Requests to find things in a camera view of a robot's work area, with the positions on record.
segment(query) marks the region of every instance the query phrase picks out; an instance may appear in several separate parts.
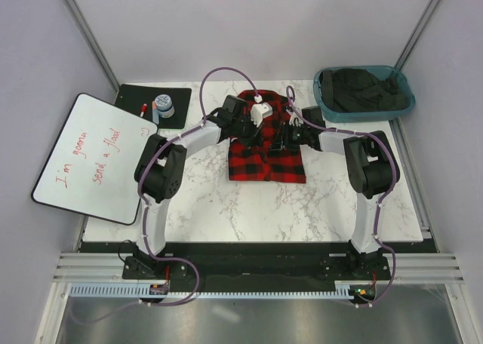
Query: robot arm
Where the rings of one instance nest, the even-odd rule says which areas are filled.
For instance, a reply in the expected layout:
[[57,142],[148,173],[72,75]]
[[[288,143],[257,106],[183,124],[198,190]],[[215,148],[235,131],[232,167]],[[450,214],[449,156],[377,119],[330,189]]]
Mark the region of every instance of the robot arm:
[[[260,144],[263,118],[271,114],[271,108],[268,104],[265,106],[258,104],[259,109],[252,109],[251,113],[243,114],[244,104],[246,104],[244,100],[228,96],[223,107],[214,112],[217,113],[216,116],[210,115],[202,129],[178,140],[176,144],[171,144],[158,160],[158,164],[155,164],[148,173],[143,184],[143,192],[146,193],[150,203],[146,234],[154,254],[160,253],[166,245],[165,224],[168,207],[171,198],[180,188],[186,158],[229,137],[236,137],[247,146]],[[302,113],[307,120],[319,126],[325,126],[318,107],[303,109]],[[385,143],[392,155],[384,132],[377,131],[373,134]],[[145,166],[165,142],[166,139],[157,134],[149,138],[134,175],[137,182]],[[272,148],[299,149],[301,144],[307,144],[318,151],[335,152],[346,157],[349,181],[357,192],[355,230],[349,242],[349,253],[352,253],[356,262],[361,257],[365,260],[369,256],[380,253],[380,246],[374,240],[373,228],[377,200],[390,187],[392,181],[392,172],[386,155],[368,137],[320,131],[304,124],[282,126]],[[147,253],[143,240],[138,241],[138,246],[141,251]]]

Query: black cloth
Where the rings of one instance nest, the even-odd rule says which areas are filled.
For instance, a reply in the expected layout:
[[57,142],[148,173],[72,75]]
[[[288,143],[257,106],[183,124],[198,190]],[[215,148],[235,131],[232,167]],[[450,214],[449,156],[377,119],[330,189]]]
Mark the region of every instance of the black cloth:
[[386,112],[409,106],[395,77],[381,81],[363,69],[325,70],[321,86],[324,104],[335,112]]

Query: red marker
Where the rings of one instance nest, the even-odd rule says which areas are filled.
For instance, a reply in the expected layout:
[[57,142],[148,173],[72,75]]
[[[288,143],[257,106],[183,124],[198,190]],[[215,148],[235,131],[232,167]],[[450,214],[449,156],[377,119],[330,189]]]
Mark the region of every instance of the red marker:
[[140,117],[142,118],[144,116],[144,113],[148,109],[148,104],[143,104],[143,107],[141,108],[141,115]]

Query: black cable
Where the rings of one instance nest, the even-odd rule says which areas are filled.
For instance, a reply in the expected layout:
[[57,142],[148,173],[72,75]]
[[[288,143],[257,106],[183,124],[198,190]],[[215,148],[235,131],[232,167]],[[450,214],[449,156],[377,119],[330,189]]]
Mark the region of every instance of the black cable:
[[126,263],[126,260],[123,260],[123,258],[121,257],[121,249],[122,249],[122,245],[125,243],[125,242],[129,242],[131,244],[131,246],[135,247],[136,245],[134,244],[133,241],[131,240],[124,240],[123,242],[120,243],[119,245],[119,248],[118,248],[118,257],[119,259],[123,262],[123,263]]

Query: round container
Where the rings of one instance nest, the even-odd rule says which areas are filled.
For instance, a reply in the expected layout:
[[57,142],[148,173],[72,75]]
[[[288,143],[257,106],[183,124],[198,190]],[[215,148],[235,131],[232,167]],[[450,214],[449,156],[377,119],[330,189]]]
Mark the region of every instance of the round container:
[[154,102],[156,104],[156,109],[158,110],[159,116],[162,118],[170,118],[174,114],[173,101],[171,97],[166,94],[158,95]]

